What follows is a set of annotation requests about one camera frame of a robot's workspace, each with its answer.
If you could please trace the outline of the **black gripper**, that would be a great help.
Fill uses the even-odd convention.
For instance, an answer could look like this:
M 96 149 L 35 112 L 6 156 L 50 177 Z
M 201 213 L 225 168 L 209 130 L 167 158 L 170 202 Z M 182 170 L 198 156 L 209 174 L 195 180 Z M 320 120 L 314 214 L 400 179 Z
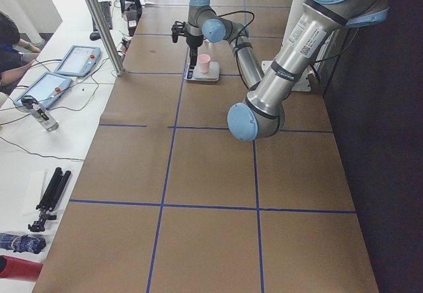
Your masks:
M 192 35 L 189 33 L 186 33 L 186 43 L 189 46 L 189 68 L 194 69 L 197 64 L 198 59 L 198 48 L 203 44 L 204 36 L 203 35 Z

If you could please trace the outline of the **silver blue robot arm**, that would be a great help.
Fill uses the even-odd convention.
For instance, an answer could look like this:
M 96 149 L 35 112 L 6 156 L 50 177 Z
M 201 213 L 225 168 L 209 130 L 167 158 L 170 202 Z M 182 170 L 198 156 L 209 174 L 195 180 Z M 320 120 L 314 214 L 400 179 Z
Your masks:
M 217 16 L 210 0 L 189 0 L 188 20 L 172 28 L 174 41 L 186 37 L 191 65 L 197 63 L 197 49 L 204 39 L 225 40 L 230 45 L 249 90 L 244 101 L 234 104 L 227 115 L 229 130 L 238 140 L 274 135 L 284 124 L 283 101 L 330 34 L 344 27 L 383 22 L 389 0 L 303 0 L 302 6 L 302 16 L 266 71 L 256 59 L 247 28 Z

